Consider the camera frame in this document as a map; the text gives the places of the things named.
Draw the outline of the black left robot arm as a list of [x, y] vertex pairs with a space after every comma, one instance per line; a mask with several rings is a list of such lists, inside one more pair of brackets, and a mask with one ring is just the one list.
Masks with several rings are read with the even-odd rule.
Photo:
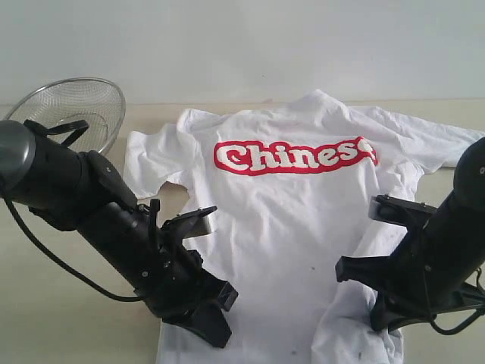
[[238, 293], [183, 246], [185, 238], [208, 233], [214, 207], [158, 225], [158, 199], [138, 203], [106, 157], [71, 149], [87, 129], [84, 120], [53, 128], [1, 123], [1, 196], [13, 218], [20, 219], [21, 204], [59, 231], [78, 232], [133, 287], [130, 302], [144, 302], [164, 323], [225, 347], [231, 330], [224, 313]]

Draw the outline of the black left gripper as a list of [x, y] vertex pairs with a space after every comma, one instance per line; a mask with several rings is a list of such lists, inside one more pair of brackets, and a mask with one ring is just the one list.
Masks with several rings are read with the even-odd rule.
[[239, 293], [230, 282], [204, 270], [194, 249], [134, 243], [132, 286], [133, 301], [144, 303], [163, 323], [183, 328], [213, 347], [227, 345], [232, 331], [222, 310], [229, 312]]

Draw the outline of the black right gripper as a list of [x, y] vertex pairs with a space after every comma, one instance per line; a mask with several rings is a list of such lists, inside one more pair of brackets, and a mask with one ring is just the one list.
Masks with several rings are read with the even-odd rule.
[[341, 256], [336, 281], [385, 284], [370, 314], [373, 331], [396, 330], [428, 322], [435, 330], [442, 313], [471, 310], [456, 330], [484, 316], [484, 289], [466, 279], [480, 272], [484, 249], [475, 238], [454, 233], [430, 237], [425, 229], [410, 231], [390, 256]]

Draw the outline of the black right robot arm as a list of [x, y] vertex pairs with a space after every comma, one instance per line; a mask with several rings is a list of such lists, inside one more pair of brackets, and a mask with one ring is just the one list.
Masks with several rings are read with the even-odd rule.
[[453, 188], [437, 208], [388, 195], [372, 198], [369, 217], [407, 232], [388, 256], [336, 264], [338, 282], [375, 291], [374, 331], [429, 323], [442, 335], [462, 332], [484, 315], [484, 288], [469, 284], [484, 263], [484, 141], [469, 146], [455, 167]]

